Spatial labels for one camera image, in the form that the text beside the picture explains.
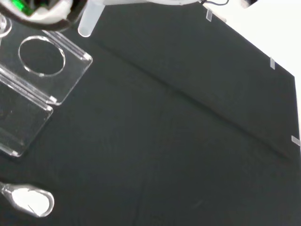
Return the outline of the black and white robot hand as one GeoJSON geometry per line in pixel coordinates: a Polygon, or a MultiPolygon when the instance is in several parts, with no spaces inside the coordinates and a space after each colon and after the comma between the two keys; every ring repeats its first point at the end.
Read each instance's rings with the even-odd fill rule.
{"type": "Polygon", "coordinates": [[[0,13],[24,26],[61,31],[78,21],[86,0],[2,0],[0,13]]]}

